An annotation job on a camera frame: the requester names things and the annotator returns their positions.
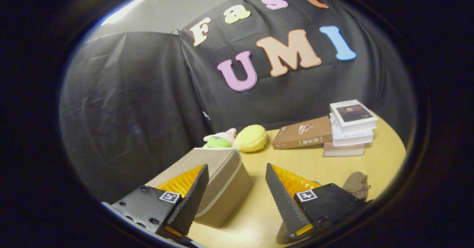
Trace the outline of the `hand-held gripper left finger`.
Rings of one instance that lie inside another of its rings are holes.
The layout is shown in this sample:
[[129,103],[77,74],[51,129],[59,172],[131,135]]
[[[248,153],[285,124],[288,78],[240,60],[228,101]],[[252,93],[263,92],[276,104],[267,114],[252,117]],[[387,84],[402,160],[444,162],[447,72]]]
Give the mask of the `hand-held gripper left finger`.
[[208,185],[208,166],[200,165],[153,187],[142,185],[110,210],[142,232],[174,246],[199,247],[188,237]]

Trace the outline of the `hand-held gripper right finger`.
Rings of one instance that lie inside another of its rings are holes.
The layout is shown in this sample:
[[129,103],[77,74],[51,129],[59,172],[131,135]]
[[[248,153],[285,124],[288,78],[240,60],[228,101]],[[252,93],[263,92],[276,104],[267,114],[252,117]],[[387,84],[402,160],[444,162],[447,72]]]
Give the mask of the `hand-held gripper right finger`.
[[334,183],[318,185],[271,163],[265,178],[284,226],[296,238],[330,231],[367,205]]

